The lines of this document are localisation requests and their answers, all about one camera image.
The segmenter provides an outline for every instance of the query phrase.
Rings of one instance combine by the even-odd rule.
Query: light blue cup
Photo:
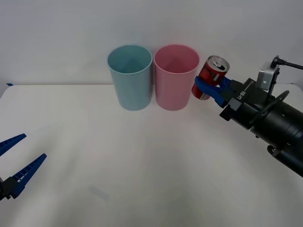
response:
[[[120,105],[127,110],[147,107],[152,99],[152,53],[137,45],[121,46],[107,63]]]

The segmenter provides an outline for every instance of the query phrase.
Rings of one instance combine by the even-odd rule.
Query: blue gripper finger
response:
[[[198,87],[200,91],[202,91],[205,94],[208,94],[214,100],[219,106],[222,106],[224,103],[224,98],[221,96],[221,92],[225,89],[232,90],[229,87],[231,80],[224,77],[223,80],[219,83],[219,87],[215,87],[209,84],[206,84],[203,82],[199,77],[195,78],[195,85]]]

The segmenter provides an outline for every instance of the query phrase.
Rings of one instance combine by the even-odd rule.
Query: white wall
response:
[[[303,64],[302,26],[302,0],[1,1],[0,83],[111,83],[106,57],[130,43],[188,44],[245,81],[277,54]],[[303,72],[281,71],[278,82],[303,84]]]

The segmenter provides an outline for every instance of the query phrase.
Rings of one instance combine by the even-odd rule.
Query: metal bracket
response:
[[[279,65],[273,69],[270,67],[271,63],[266,62],[259,70],[256,87],[268,91],[274,75],[279,72]]]

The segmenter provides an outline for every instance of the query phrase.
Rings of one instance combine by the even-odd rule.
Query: can lid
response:
[[[230,67],[227,60],[215,55],[210,56],[207,59],[207,63],[212,69],[218,72],[227,72]]]

